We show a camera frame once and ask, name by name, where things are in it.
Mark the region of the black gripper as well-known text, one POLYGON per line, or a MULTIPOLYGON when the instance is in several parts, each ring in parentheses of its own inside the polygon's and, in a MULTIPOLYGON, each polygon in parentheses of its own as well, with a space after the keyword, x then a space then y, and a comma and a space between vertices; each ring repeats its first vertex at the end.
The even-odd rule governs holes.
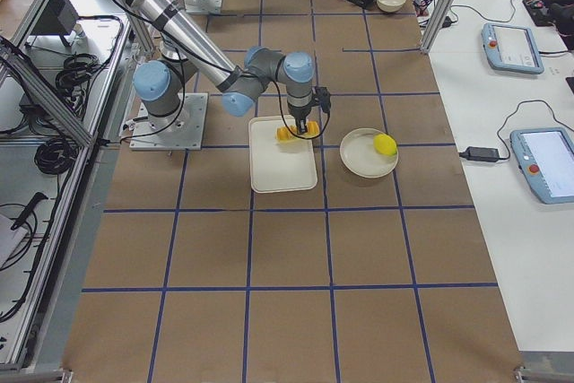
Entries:
POLYGON ((305 106, 295 106, 291 103, 288 103, 288 110, 291 116, 293 116, 295 123, 294 123, 294 134, 295 135, 302 135, 302 128, 301 126, 306 126, 305 135, 313 135, 314 134, 314 121, 308 120, 307 117, 309 116, 313 105, 307 104, 305 106))

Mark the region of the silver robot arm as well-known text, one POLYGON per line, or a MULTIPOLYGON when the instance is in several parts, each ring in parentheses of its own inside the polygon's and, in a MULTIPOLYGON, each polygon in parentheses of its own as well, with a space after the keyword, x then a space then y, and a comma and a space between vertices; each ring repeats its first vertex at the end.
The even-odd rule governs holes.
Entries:
POLYGON ((245 115, 271 82, 283 83, 294 126, 287 132, 310 137, 307 117, 317 99, 312 91, 313 61, 305 52, 285 55, 263 47, 251 48, 244 65, 234 65, 206 33, 189 17, 183 0, 121 0, 144 17, 154 29, 182 49, 187 58, 222 93, 225 109, 236 117, 245 115))

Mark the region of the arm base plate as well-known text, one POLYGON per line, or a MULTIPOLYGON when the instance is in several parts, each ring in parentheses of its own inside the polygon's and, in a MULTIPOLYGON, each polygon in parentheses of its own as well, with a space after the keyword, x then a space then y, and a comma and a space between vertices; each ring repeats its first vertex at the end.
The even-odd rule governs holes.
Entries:
POLYGON ((222 9, 222 0, 184 0, 187 13, 190 14, 216 14, 222 9))
POLYGON ((207 93, 179 93, 162 100, 143 100, 130 149, 134 151, 200 150, 207 111, 207 93))

